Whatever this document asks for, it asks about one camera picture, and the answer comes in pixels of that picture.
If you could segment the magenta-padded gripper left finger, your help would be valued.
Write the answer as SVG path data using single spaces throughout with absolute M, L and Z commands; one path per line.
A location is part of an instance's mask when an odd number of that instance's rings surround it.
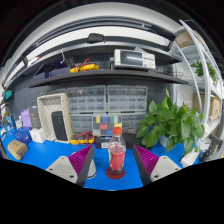
M 47 171 L 83 187 L 87 179 L 96 176 L 94 154 L 94 146 L 87 146 L 69 157 L 60 156 Z

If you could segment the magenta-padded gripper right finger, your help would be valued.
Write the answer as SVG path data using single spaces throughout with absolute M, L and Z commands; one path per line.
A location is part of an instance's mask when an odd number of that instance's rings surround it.
M 147 149 L 134 145 L 133 155 L 143 185 L 148 185 L 180 170 L 167 156 L 157 156 Z

